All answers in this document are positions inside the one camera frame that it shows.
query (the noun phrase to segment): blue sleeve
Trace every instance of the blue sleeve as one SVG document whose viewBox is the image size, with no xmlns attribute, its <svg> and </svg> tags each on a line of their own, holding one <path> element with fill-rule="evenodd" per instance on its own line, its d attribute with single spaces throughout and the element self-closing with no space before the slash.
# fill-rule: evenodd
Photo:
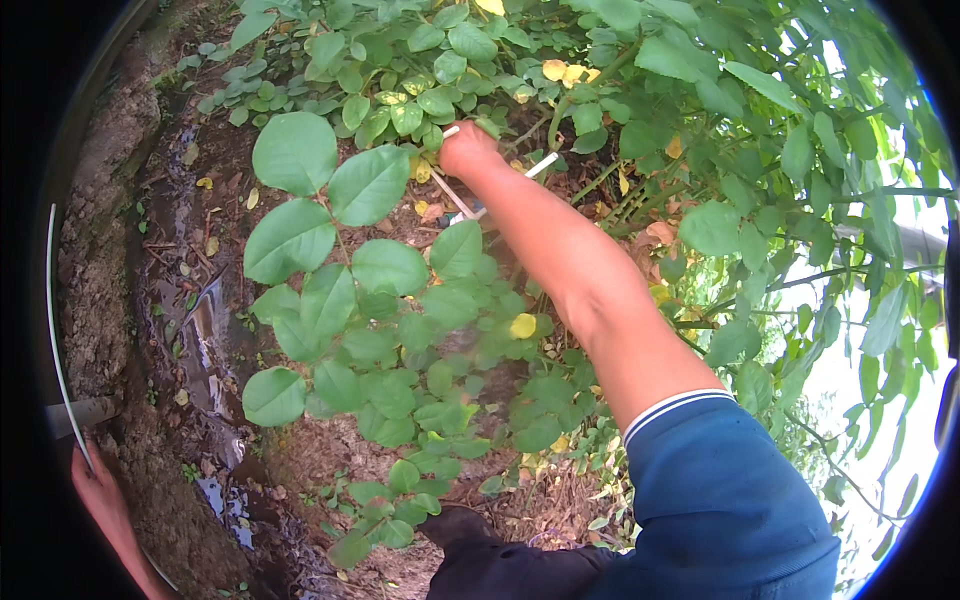
<svg viewBox="0 0 960 600">
<path fill-rule="evenodd" d="M 606 590 L 590 597 L 830 598 L 840 540 L 802 476 L 729 393 L 668 398 L 624 441 L 642 531 L 597 589 Z"/>
</svg>

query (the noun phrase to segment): dirty hand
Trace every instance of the dirty hand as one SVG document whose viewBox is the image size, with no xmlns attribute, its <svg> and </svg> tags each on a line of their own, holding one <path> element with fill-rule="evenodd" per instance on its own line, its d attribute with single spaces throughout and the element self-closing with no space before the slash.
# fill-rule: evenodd
<svg viewBox="0 0 960 600">
<path fill-rule="evenodd" d="M 97 445 L 88 442 L 86 450 L 90 454 L 94 472 L 90 472 L 80 447 L 74 446 L 73 463 L 70 468 L 73 485 L 77 489 L 77 495 L 90 512 L 90 516 L 97 521 L 107 541 L 123 560 L 125 552 L 139 551 L 130 525 L 127 503 L 124 502 L 116 479 L 100 458 Z"/>
<path fill-rule="evenodd" d="M 496 140 L 472 121 L 454 121 L 460 130 L 444 140 L 440 147 L 440 167 L 459 180 L 465 175 L 482 170 L 484 165 L 503 162 L 496 149 Z"/>
</svg>

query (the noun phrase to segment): dirt ground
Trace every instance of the dirt ground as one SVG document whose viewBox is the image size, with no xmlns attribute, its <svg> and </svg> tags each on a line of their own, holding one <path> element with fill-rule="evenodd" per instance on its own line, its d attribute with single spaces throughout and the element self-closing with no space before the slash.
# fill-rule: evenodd
<svg viewBox="0 0 960 600">
<path fill-rule="evenodd" d="M 348 523 L 324 502 L 308 507 L 298 496 L 315 494 L 345 467 L 354 481 L 385 480 L 398 451 L 365 441 L 351 416 L 305 417 L 273 430 L 243 418 L 243 384 L 260 364 L 283 360 L 271 351 L 269 327 L 251 333 L 235 317 L 262 292 L 243 278 L 243 247 L 256 222 L 286 197 L 258 185 L 259 204 L 247 210 L 238 199 L 256 185 L 250 162 L 256 130 L 234 128 L 224 114 L 200 115 L 199 97 L 179 93 L 178 85 L 151 85 L 188 44 L 228 38 L 237 17 L 224 17 L 222 4 L 184 0 L 152 21 L 115 65 L 91 119 L 58 268 L 73 397 L 123 398 L 121 416 L 93 436 L 121 482 L 141 544 L 185 597 L 219 598 L 218 589 L 236 591 L 245 582 L 255 598 L 423 598 L 441 550 L 418 534 L 408 548 L 379 547 L 338 577 L 325 559 L 332 540 L 321 525 Z M 218 86 L 231 66 L 205 70 L 196 89 Z M 517 126 L 526 120 L 536 118 L 520 115 Z M 525 151 L 537 143 L 532 137 Z M 193 149 L 199 153 L 191 159 Z M 353 153 L 343 144 L 340 159 Z M 573 160 L 576 177 L 547 180 L 562 196 L 598 170 Z M 196 185 L 203 177 L 211 189 Z M 444 195 L 432 182 L 412 182 L 384 222 L 344 229 L 345 244 L 352 251 L 389 237 L 426 248 L 439 230 L 420 222 L 417 200 L 438 203 Z M 137 203 L 144 206 L 145 234 L 137 229 Z M 211 238 L 219 249 L 207 256 Z M 508 275 L 510 256 L 496 254 Z M 329 260 L 342 258 L 335 249 Z M 554 338 L 565 340 L 560 327 Z M 507 365 L 488 373 L 483 402 L 505 407 L 524 371 Z M 482 426 L 492 430 L 503 415 L 485 416 Z M 465 462 L 443 501 L 476 508 L 507 540 L 551 531 L 538 545 L 586 542 L 587 524 L 606 504 L 588 500 L 594 482 L 575 477 L 569 465 L 552 466 L 495 499 L 477 492 L 516 458 L 500 449 Z"/>
</svg>

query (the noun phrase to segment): black pants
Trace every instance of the black pants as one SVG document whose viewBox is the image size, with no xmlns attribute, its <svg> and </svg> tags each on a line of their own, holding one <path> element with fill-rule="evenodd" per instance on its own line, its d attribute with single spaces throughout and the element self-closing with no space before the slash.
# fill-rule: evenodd
<svg viewBox="0 0 960 600">
<path fill-rule="evenodd" d="M 452 545 L 427 600 L 575 600 L 618 555 L 607 548 L 540 550 L 480 538 Z"/>
</svg>

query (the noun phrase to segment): green foliage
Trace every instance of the green foliage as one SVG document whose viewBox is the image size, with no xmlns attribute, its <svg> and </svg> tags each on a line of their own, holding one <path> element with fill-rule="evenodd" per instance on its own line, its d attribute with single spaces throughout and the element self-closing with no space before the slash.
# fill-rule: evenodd
<svg viewBox="0 0 960 600">
<path fill-rule="evenodd" d="M 313 378 L 259 373 L 244 391 L 248 417 L 278 425 L 304 409 L 320 418 L 352 413 L 366 439 L 404 446 L 410 468 L 397 468 L 391 488 L 350 488 L 359 520 L 331 561 L 349 567 L 377 543 L 409 542 L 410 527 L 436 508 L 426 498 L 449 488 L 460 459 L 487 451 L 491 441 L 475 437 L 471 417 L 483 371 L 501 359 L 532 365 L 502 438 L 539 453 L 573 435 L 569 452 L 584 450 L 574 457 L 583 469 L 611 458 L 600 448 L 615 427 L 595 417 L 592 367 L 572 354 L 540 356 L 544 316 L 534 336 L 513 339 L 510 324 L 526 307 L 496 278 L 476 223 L 445 230 L 429 265 L 416 249 L 376 239 L 346 265 L 321 267 L 337 237 L 331 219 L 347 227 L 383 219 L 403 195 L 410 159 L 439 150 L 441 127 L 457 118 L 499 138 L 518 135 L 508 115 L 539 111 L 550 119 L 544 150 L 564 149 L 561 126 L 575 154 L 609 149 L 617 164 L 607 174 L 618 166 L 645 181 L 631 188 L 627 180 L 629 191 L 601 221 L 611 235 L 662 221 L 664 203 L 676 201 L 670 214 L 682 243 L 653 255 L 670 300 L 658 304 L 673 323 L 693 325 L 678 333 L 784 452 L 786 440 L 797 439 L 792 419 L 805 414 L 804 382 L 839 339 L 841 310 L 858 283 L 871 297 L 862 319 L 863 396 L 838 438 L 865 456 L 883 405 L 899 395 L 907 398 L 905 420 L 921 375 L 937 368 L 931 329 L 939 303 L 919 300 L 924 284 L 904 269 L 910 257 L 883 169 L 901 160 L 900 177 L 915 187 L 937 186 L 941 170 L 953 172 L 909 61 L 880 21 L 848 4 L 856 10 L 818 0 L 515 0 L 498 16 L 453 0 L 246 0 L 228 45 L 202 44 L 180 61 L 186 71 L 232 58 L 225 87 L 208 91 L 198 110 L 262 128 L 257 177 L 297 197 L 257 225 L 244 271 L 274 286 L 251 312 Z M 842 73 L 825 63 L 828 41 Z M 903 130 L 902 157 L 888 127 Z M 360 151 L 339 168 L 337 138 Z M 330 212 L 312 200 L 325 185 Z M 788 272 L 798 261 L 820 270 L 807 280 L 824 284 L 821 303 L 780 315 L 776 292 L 792 285 Z M 297 272 L 307 274 L 299 293 L 283 283 Z M 431 272 L 442 283 L 431 283 Z M 476 354 L 441 359 L 444 336 L 466 326 L 480 331 Z M 863 415 L 870 422 L 859 438 Z M 498 477 L 483 493 L 513 487 L 509 473 Z M 842 499 L 841 490 L 834 481 L 831 496 Z M 378 501 L 364 513 L 377 497 L 392 509 Z M 911 502 L 904 498 L 904 510 Z M 377 517 L 359 518 L 366 513 Z"/>
</svg>

